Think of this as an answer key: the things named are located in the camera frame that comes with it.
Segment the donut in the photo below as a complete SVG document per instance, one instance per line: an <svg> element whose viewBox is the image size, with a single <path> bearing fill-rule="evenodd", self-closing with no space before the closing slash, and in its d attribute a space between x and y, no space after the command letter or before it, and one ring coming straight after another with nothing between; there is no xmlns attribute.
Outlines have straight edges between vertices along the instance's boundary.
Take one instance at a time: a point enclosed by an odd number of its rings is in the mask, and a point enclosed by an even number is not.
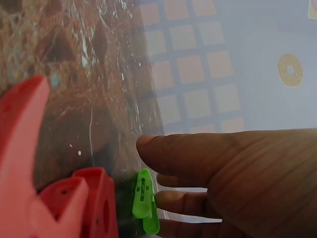
<svg viewBox="0 0 317 238"><path fill-rule="evenodd" d="M304 78L303 67L295 55L282 55L277 69L279 77L285 86L295 88L302 84Z"/></svg>

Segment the brown marble surface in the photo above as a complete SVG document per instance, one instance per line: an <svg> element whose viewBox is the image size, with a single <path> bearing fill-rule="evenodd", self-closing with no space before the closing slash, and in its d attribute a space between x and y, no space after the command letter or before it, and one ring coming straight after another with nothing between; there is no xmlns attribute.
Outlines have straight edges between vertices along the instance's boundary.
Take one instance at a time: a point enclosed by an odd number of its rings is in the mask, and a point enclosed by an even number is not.
<svg viewBox="0 0 317 238"><path fill-rule="evenodd" d="M36 189L103 166L117 187L128 186L119 190L125 210L132 205L131 178L143 166L136 138L162 133L140 26L137 0L0 0L0 95L34 74L52 86Z"/></svg>

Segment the skin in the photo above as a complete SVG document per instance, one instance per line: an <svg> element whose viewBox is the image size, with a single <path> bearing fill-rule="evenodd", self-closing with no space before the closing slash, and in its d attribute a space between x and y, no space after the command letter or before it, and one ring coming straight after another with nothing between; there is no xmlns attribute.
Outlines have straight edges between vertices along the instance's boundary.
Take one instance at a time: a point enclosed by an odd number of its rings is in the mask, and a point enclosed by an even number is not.
<svg viewBox="0 0 317 238"><path fill-rule="evenodd" d="M221 223L161 220L162 238L317 237L317 130L142 136L142 160L166 187L160 209Z"/></svg>

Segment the green plastic clip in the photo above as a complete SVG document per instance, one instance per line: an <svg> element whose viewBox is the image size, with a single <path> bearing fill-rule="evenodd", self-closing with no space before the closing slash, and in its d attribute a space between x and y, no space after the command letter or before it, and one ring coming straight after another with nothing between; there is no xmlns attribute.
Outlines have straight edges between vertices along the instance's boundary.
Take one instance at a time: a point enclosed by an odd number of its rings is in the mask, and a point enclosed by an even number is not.
<svg viewBox="0 0 317 238"><path fill-rule="evenodd" d="M154 198L153 181L148 169L139 172L132 214L143 220L143 229L147 234L159 233L159 216Z"/></svg>

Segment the square tile pattern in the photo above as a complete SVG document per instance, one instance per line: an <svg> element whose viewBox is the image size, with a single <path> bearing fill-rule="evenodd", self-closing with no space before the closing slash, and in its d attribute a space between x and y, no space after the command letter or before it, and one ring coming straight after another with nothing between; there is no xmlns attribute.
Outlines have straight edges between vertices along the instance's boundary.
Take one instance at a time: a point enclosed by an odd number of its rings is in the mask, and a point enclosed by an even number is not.
<svg viewBox="0 0 317 238"><path fill-rule="evenodd" d="M192 0L192 5L196 16L212 16L217 14L214 0Z"/></svg>
<svg viewBox="0 0 317 238"><path fill-rule="evenodd" d="M189 128L189 132L215 133L216 128L215 124L213 124L215 123L214 121L205 121L207 124L199 125L199 122L203 123L205 119L208 119L207 117L215 113L211 111L210 96L215 100L215 109L217 113L237 111L241 107L237 86L234 83L216 86L213 88L213 95L209 95L206 88L198 88L199 84L195 83L203 82L206 78L206 69L204 69L205 65L203 64L205 62L202 62L200 55L189 55L187 54L188 51L184 51L195 49L198 46L198 42L193 25L181 25L182 22L180 22L181 20L186 22L186 19L190 17L188 7L193 8L196 17L216 15L217 11L214 0L162 0L162 4L163 9L159 9L157 2L149 1L148 3L140 5L139 11L141 12L143 25L150 26L147 29L157 29L146 31L145 36L148 55L151 57L158 56L157 59L159 60L156 61L155 58L153 58L152 74L154 87L156 90L162 90L163 95L168 95L158 97L158 105L163 124L176 123L176 125L180 126L178 123L182 123L180 105L177 101L176 91L174 89L171 90L172 87L180 87L173 79L173 73L178 73L181 83L187 84L186 86L183 85L186 92L179 92L177 88L177 93L182 93L184 97L184 105L181 106L184 107L187 112L187 119L185 120L193 120L192 122L195 124L195 126ZM157 28L157 26L160 26L160 11L162 10L168 21L179 21L175 22L177 23L177 26L169 28L173 49L176 51L176 54L179 54L176 58L177 71L173 71L173 73L169 55L166 54L167 47L165 37L168 35L165 35L166 32L163 32L160 27ZM205 46L214 46L225 43L221 23L215 18L212 19L212 21L198 23L198 34L201 35ZM228 51L207 53L207 59L208 64L206 66L209 67L212 79L221 79L233 75L233 68ZM220 121L217 126L220 126L221 132L225 133L244 130L242 118ZM174 130L167 131L166 134L179 132L181 131L174 128Z"/></svg>
<svg viewBox="0 0 317 238"><path fill-rule="evenodd" d="M152 25L160 21L158 5L156 2L137 6L140 8L143 25Z"/></svg>
<svg viewBox="0 0 317 238"><path fill-rule="evenodd" d="M179 77L182 83L201 82L205 79L200 56L189 56L177 59Z"/></svg>
<svg viewBox="0 0 317 238"><path fill-rule="evenodd" d="M174 85L169 61L155 62L152 66L152 77L156 90L170 88Z"/></svg>
<svg viewBox="0 0 317 238"><path fill-rule="evenodd" d="M221 130L223 133L234 133L244 131L243 119L237 118L223 121L221 123Z"/></svg>
<svg viewBox="0 0 317 238"><path fill-rule="evenodd" d="M146 31L145 38L149 56L166 52L165 38L162 30Z"/></svg>
<svg viewBox="0 0 317 238"><path fill-rule="evenodd" d="M219 113L231 112L240 109L238 89L235 84L227 84L214 88L214 94Z"/></svg>
<svg viewBox="0 0 317 238"><path fill-rule="evenodd" d="M180 121L179 105L175 95L158 97L158 106L164 124Z"/></svg>
<svg viewBox="0 0 317 238"><path fill-rule="evenodd" d="M206 89L199 89L184 93L185 105L190 119L211 115L211 106Z"/></svg>
<svg viewBox="0 0 317 238"><path fill-rule="evenodd" d="M189 17L186 0L164 0L164 6L168 20L180 20Z"/></svg>
<svg viewBox="0 0 317 238"><path fill-rule="evenodd" d="M196 36L192 25L171 27L170 34L175 50L187 50L197 46Z"/></svg>
<svg viewBox="0 0 317 238"><path fill-rule="evenodd" d="M231 59L228 51L208 54L211 77L218 79L233 75Z"/></svg>
<svg viewBox="0 0 317 238"><path fill-rule="evenodd" d="M199 30L205 46L224 43L221 23L219 21L199 23Z"/></svg>
<svg viewBox="0 0 317 238"><path fill-rule="evenodd" d="M192 127L190 133L197 134L197 133L215 133L215 128L213 124L208 125L201 125L197 127Z"/></svg>

